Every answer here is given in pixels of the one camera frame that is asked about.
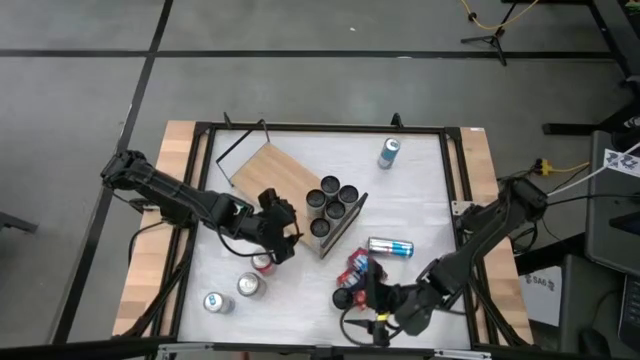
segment wooden board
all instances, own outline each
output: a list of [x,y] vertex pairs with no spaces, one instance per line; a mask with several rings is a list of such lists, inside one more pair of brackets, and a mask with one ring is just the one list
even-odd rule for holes
[[[195,122],[193,121],[169,121],[167,123],[156,165],[159,170],[178,179],[183,178],[194,126]],[[489,203],[496,198],[498,186],[486,134],[484,129],[478,128],[461,128],[461,132],[473,199],[480,203]],[[456,179],[456,192],[462,194],[455,148],[451,151],[452,147],[450,146],[449,149],[454,178]],[[196,162],[195,169],[196,171],[201,169],[201,162]],[[154,213],[145,214],[141,227],[157,221],[154,218],[148,218],[153,215]],[[166,226],[158,227],[155,231],[142,234],[138,238],[123,289],[120,309],[113,329],[114,334],[120,334],[133,325],[135,319],[142,314],[157,294],[170,237],[171,230]],[[523,339],[532,342],[527,311],[522,300],[509,241],[501,242],[494,251],[489,253],[485,264],[491,295],[498,309]],[[167,333],[164,325],[169,324],[172,314],[172,311],[165,312],[163,334]],[[481,340],[486,342],[486,326],[481,311],[478,312],[477,319]]]
[[[296,213],[300,232],[304,233],[300,240],[314,251],[309,234],[310,220],[307,219],[307,193],[320,188],[320,179],[296,159],[287,155],[271,143],[265,143],[232,177],[231,183],[240,190],[254,205],[258,204],[258,195],[267,188],[274,188],[281,199],[299,209]],[[287,230],[295,234],[290,225]]]

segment gray floor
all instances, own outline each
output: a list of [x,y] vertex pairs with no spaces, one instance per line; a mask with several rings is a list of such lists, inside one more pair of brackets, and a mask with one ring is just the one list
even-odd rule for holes
[[[484,23],[506,5],[470,2]],[[0,48],[147,49],[160,0],[0,3]],[[478,50],[484,32],[455,1],[176,1],[162,49]],[[507,29],[505,50],[603,51],[586,8],[539,6]],[[0,209],[40,224],[0,233],[0,346],[47,341],[142,59],[0,59]],[[154,161],[167,120],[406,124],[487,128],[497,175],[537,157],[572,166],[587,138],[545,137],[545,122],[596,122],[630,99],[608,61],[159,59],[130,148]],[[550,189],[564,179],[535,179]],[[575,189],[571,196],[585,190]],[[558,236],[583,229],[584,204],[549,210]],[[112,204],[71,340],[111,333],[139,216]],[[539,245],[551,241],[541,232]]]

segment table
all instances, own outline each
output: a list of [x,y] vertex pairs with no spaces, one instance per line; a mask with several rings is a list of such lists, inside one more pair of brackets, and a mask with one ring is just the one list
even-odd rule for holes
[[[184,178],[187,172],[187,158],[192,146],[200,150],[206,146],[206,137],[202,137],[198,143],[192,144],[194,129],[197,126],[193,121],[169,121],[167,123],[156,164],[159,170],[178,179]],[[463,128],[460,129],[460,136],[473,200],[481,204],[489,203],[497,195],[497,184],[484,129]],[[456,147],[453,141],[450,141],[448,145],[452,165],[456,165],[452,166],[456,194],[461,194],[462,181],[457,171]],[[199,165],[203,163],[203,153],[204,151],[198,151],[195,157],[195,166],[192,169],[192,180],[190,181],[194,186],[197,185],[197,179],[200,178],[201,166]],[[148,212],[143,216],[141,226],[157,221],[159,221],[159,214]],[[178,255],[184,250],[187,232],[182,231],[180,234],[181,241],[175,251]],[[133,325],[156,295],[162,282],[167,255],[170,253],[170,238],[171,228],[165,225],[149,230],[138,237],[114,325],[114,334],[122,333]],[[485,264],[489,288],[496,305],[518,334],[531,342],[531,331],[509,241],[505,240],[496,247],[487,256]],[[164,312],[161,324],[158,326],[160,334],[172,333],[170,324],[174,316],[174,308],[175,291],[167,302],[166,309],[169,311]],[[486,342],[488,339],[487,327],[482,311],[478,311],[476,318],[480,341]]]

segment sticker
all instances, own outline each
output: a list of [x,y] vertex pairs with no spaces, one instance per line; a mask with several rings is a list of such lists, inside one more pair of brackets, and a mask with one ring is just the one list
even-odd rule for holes
[[[622,153],[619,153],[617,151],[605,149],[604,163],[611,163],[618,159],[618,157],[621,155]],[[622,155],[622,158],[620,158],[620,160],[616,161],[614,164],[609,165],[608,168],[620,171],[625,174],[640,177],[640,158],[633,155]]]

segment tripod stand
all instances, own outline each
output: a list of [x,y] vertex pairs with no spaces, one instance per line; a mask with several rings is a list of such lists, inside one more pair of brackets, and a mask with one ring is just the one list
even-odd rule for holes
[[[517,4],[518,4],[517,2],[513,2],[511,4],[509,11],[507,11],[507,14],[504,16],[504,19],[502,19],[502,22],[500,22],[500,27],[496,29],[496,32],[494,32],[492,35],[465,38],[465,39],[461,39],[460,42],[463,44],[468,44],[475,41],[482,41],[491,45],[498,52],[498,59],[500,60],[500,63],[502,64],[502,66],[507,66],[507,60],[504,58],[504,52],[502,51],[502,46],[500,46],[500,37],[502,36],[502,34],[504,34],[504,29],[502,28],[502,25],[505,22],[507,22],[507,20],[509,20],[509,16],[511,16],[511,13],[513,12],[513,9],[515,9]],[[469,21],[473,21],[473,19],[476,16],[477,16],[476,13],[469,14],[468,16]]]

